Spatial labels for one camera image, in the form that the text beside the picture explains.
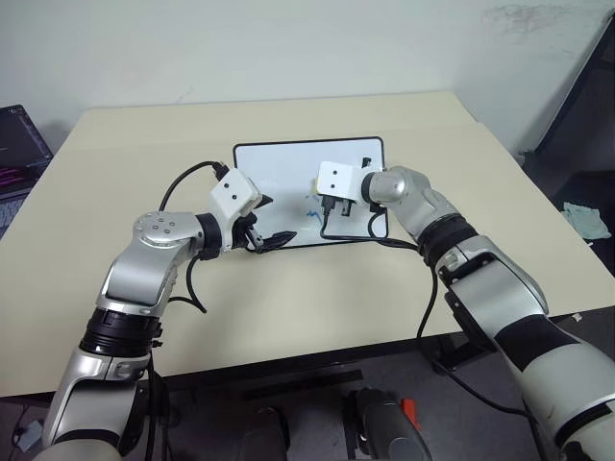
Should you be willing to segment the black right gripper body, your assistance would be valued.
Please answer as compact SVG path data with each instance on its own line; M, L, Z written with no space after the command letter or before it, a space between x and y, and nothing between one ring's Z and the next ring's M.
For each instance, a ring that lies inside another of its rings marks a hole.
M331 195L322 195L321 207L323 210L323 215L330 216L333 210L335 209L335 206L337 203L340 203L342 206L341 215L349 216L351 214L352 206L355 203L355 201L351 199L340 198L340 197L335 197Z

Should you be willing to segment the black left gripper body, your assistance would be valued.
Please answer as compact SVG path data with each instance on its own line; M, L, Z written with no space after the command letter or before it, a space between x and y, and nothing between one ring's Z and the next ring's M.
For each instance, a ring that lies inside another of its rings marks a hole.
M254 229L256 222L257 216L253 211L242 216L238 208L225 207L223 209L223 249L232 250L247 248L250 244L259 245L261 238Z

